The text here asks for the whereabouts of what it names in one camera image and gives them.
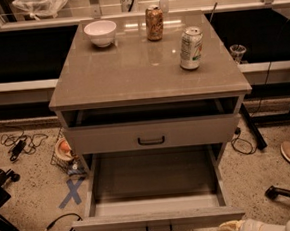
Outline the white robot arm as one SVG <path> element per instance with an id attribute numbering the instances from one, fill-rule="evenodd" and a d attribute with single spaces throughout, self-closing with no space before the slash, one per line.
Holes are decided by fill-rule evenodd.
<path id="1" fill-rule="evenodd" d="M 254 219 L 227 221 L 217 231 L 290 231 L 290 220 L 285 225 L 273 225 Z"/>

